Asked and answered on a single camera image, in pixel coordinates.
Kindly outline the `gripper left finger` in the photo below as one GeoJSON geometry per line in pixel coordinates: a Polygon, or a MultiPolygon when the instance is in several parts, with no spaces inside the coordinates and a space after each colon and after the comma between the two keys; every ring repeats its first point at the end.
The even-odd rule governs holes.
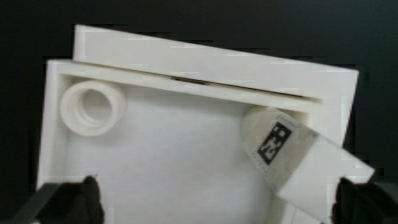
{"type": "Polygon", "coordinates": [[[105,224],[96,178],[46,183],[28,198],[7,224],[105,224]]]}

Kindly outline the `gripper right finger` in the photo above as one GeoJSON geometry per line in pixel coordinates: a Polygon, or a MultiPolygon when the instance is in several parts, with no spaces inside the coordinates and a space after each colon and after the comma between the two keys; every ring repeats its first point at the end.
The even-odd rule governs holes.
{"type": "Polygon", "coordinates": [[[398,224],[398,184],[343,178],[331,219],[332,224],[398,224]]]}

